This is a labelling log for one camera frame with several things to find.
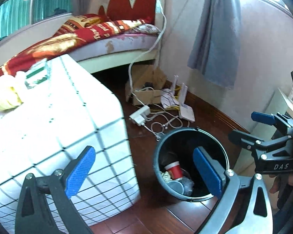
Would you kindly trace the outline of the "yellow fluffy towel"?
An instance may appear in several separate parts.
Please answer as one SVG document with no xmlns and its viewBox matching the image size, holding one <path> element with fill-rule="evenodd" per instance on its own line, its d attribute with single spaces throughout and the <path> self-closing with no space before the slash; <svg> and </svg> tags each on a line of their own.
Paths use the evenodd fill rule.
<svg viewBox="0 0 293 234">
<path fill-rule="evenodd" d="M 0 112 L 20 106 L 26 97 L 24 82 L 11 75 L 0 77 Z"/>
</svg>

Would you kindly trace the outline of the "black round trash bin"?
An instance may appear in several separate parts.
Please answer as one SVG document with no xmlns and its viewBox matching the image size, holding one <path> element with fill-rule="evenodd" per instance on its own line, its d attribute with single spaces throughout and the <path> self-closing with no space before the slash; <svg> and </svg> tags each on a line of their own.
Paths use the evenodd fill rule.
<svg viewBox="0 0 293 234">
<path fill-rule="evenodd" d="M 153 156 L 153 170 L 162 188 L 173 201 L 202 202 L 213 195 L 207 189 L 193 161 L 194 148 L 202 146 L 209 155 L 219 161 L 224 169 L 230 167 L 229 158 L 222 144 L 210 133 L 199 128 L 179 128 L 161 134 Z M 170 163 L 178 161 L 186 177 L 194 182 L 192 194 L 182 195 L 171 189 L 161 172 Z"/>
</svg>

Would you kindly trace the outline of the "white wifi router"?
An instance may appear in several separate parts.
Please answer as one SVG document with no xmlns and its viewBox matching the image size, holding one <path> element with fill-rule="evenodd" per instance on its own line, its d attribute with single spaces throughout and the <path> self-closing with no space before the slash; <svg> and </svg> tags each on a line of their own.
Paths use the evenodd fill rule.
<svg viewBox="0 0 293 234">
<path fill-rule="evenodd" d="M 187 92 L 188 92 L 188 86 L 182 83 L 178 91 L 177 97 L 175 96 L 178 78 L 179 77 L 177 75 L 174 75 L 174 80 L 172 82 L 169 92 L 171 94 L 171 97 L 174 100 L 174 103 L 179 106 L 179 110 L 178 110 L 179 116 L 182 119 L 189 121 L 190 123 L 194 123 L 195 122 L 194 111 L 191 106 L 188 106 L 187 104 L 185 104 L 185 100 L 186 100 Z"/>
</svg>

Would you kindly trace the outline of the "clear plastic cup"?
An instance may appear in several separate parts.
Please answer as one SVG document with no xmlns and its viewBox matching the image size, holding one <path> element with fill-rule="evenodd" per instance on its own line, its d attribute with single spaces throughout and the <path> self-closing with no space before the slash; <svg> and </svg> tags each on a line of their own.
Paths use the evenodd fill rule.
<svg viewBox="0 0 293 234">
<path fill-rule="evenodd" d="M 187 177 L 182 177 L 169 181 L 167 185 L 181 195 L 190 196 L 193 192 L 194 182 Z"/>
</svg>

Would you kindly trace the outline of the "red paper cup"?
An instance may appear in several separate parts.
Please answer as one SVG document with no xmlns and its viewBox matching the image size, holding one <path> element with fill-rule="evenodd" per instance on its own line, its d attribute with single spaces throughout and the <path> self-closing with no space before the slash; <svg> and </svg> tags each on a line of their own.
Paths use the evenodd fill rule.
<svg viewBox="0 0 293 234">
<path fill-rule="evenodd" d="M 166 165 L 165 170 L 173 180 L 180 180 L 183 177 L 182 170 L 178 161 Z"/>
</svg>

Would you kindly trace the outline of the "crumpled paper in bin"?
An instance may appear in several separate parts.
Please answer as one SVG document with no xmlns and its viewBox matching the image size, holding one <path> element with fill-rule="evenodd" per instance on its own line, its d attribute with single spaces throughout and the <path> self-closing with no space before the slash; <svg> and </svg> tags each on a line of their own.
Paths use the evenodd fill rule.
<svg viewBox="0 0 293 234">
<path fill-rule="evenodd" d="M 165 171 L 165 172 L 160 172 L 160 173 L 161 173 L 161 177 L 165 183 L 172 181 L 172 178 L 171 178 L 169 172 Z"/>
</svg>

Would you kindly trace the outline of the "blue grey curtain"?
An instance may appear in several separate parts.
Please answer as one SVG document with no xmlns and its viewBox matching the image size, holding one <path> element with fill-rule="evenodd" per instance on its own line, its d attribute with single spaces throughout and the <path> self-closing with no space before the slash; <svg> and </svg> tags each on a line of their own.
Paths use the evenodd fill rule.
<svg viewBox="0 0 293 234">
<path fill-rule="evenodd" d="M 188 67 L 233 89 L 240 57 L 240 0 L 205 0 Z"/>
</svg>

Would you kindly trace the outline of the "white checkered tablecloth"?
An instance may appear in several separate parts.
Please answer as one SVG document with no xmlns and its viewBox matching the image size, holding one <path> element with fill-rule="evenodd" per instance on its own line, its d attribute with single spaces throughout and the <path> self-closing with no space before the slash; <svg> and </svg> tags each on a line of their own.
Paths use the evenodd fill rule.
<svg viewBox="0 0 293 234">
<path fill-rule="evenodd" d="M 67 54 L 48 64 L 50 78 L 28 90 L 21 106 L 0 113 L 0 223 L 8 233 L 15 231 L 25 176 L 50 175 L 86 146 L 96 159 L 71 201 L 87 225 L 125 211 L 140 196 L 118 98 Z"/>
</svg>

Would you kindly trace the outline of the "white power strip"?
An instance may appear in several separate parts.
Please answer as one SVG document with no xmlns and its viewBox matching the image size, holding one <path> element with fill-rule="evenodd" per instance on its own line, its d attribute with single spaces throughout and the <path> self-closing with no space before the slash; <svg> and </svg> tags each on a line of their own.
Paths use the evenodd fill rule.
<svg viewBox="0 0 293 234">
<path fill-rule="evenodd" d="M 146 123 L 146 117 L 150 114 L 150 107 L 143 106 L 142 108 L 138 109 L 136 112 L 129 116 L 129 120 L 138 125 L 143 126 Z"/>
</svg>

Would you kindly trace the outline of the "brown cardboard box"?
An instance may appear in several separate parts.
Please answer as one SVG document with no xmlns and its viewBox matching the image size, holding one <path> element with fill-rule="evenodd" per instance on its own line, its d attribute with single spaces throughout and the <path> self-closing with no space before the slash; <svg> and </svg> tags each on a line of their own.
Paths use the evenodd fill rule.
<svg viewBox="0 0 293 234">
<path fill-rule="evenodd" d="M 132 88 L 130 81 L 125 86 L 125 99 L 133 105 L 151 105 L 161 103 L 161 90 L 167 76 L 159 67 L 154 65 L 133 65 L 131 70 Z"/>
</svg>

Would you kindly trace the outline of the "green white carton box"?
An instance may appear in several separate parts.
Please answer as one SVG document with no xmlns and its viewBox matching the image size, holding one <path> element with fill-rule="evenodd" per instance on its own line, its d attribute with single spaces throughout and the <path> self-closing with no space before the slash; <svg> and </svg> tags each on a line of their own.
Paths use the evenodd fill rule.
<svg viewBox="0 0 293 234">
<path fill-rule="evenodd" d="M 30 69 L 25 72 L 25 85 L 28 89 L 32 89 L 40 83 L 48 80 L 50 78 L 50 74 L 50 66 L 47 59 L 42 59 L 41 61 L 33 64 Z"/>
</svg>

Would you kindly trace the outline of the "bed with red headboard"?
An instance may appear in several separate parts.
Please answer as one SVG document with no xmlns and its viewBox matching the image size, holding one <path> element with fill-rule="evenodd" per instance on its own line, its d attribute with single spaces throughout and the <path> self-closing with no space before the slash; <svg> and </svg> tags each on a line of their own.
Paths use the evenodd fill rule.
<svg viewBox="0 0 293 234">
<path fill-rule="evenodd" d="M 108 8 L 100 7 L 98 15 L 111 21 L 150 18 L 151 22 L 67 54 L 91 74 L 130 62 L 153 60 L 159 50 L 156 43 L 159 35 L 146 32 L 146 27 L 157 25 L 156 17 L 161 10 L 161 0 L 135 0 L 134 4 L 130 0 L 110 0 Z"/>
</svg>

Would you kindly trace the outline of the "red yellow patterned blanket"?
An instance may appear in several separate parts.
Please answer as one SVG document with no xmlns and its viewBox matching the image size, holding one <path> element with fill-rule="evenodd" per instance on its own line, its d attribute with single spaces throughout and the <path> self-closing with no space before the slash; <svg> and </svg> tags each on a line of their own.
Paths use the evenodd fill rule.
<svg viewBox="0 0 293 234">
<path fill-rule="evenodd" d="M 87 44 L 125 33 L 150 22 L 150 18 L 111 21 L 108 17 L 97 14 L 74 16 L 52 37 L 31 45 L 1 65 L 0 77 L 14 76 L 18 71 L 26 72 L 33 64 L 45 58 L 51 60 Z"/>
</svg>

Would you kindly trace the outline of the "window with green curtain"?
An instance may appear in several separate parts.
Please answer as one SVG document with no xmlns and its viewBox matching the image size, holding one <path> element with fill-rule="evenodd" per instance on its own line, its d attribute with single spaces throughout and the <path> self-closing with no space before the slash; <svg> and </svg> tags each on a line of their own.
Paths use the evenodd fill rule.
<svg viewBox="0 0 293 234">
<path fill-rule="evenodd" d="M 70 0 L 5 0 L 0 5 L 0 42 L 29 25 L 70 12 Z"/>
</svg>

